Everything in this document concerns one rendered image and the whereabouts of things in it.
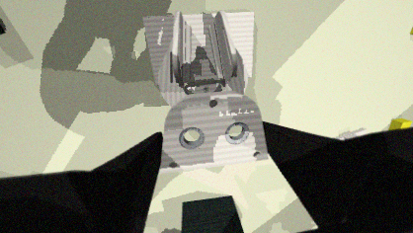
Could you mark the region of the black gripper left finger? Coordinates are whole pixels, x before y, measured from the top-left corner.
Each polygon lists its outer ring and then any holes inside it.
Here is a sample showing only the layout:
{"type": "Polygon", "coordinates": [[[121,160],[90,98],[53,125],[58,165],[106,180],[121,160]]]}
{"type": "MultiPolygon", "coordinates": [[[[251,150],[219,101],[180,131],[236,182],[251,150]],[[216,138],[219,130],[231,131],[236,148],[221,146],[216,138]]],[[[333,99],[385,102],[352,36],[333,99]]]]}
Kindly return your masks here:
{"type": "Polygon", "coordinates": [[[144,233],[162,143],[155,132],[92,171],[0,178],[0,223],[72,214],[89,233],[144,233]]]}

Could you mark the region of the yellow cube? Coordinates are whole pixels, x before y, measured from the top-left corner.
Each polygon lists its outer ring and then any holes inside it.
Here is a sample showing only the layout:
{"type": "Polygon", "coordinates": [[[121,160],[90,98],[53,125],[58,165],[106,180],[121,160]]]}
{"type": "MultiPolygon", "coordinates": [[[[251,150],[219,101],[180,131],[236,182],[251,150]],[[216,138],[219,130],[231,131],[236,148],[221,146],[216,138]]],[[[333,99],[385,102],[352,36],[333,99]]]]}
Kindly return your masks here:
{"type": "Polygon", "coordinates": [[[393,119],[388,130],[409,127],[412,122],[413,121],[403,119],[403,118],[393,119]]]}

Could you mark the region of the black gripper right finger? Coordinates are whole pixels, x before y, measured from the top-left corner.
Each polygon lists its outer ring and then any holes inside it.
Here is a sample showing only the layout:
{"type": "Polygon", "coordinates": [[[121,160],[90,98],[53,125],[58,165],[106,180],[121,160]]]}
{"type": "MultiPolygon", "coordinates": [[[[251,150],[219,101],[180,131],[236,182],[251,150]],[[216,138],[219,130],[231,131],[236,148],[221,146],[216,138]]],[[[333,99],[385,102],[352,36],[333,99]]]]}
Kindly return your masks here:
{"type": "Polygon", "coordinates": [[[413,150],[413,126],[344,140],[263,126],[268,155],[317,227],[347,222],[380,156],[413,150]]]}

